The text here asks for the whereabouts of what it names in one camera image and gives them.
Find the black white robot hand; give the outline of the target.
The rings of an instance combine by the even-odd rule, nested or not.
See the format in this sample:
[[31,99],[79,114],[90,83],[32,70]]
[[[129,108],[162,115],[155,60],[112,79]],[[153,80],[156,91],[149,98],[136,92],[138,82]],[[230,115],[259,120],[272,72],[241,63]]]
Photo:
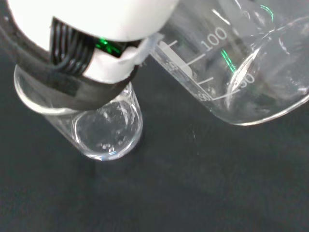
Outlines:
[[43,114],[91,111],[116,98],[162,39],[177,0],[3,0],[0,44],[25,73]]

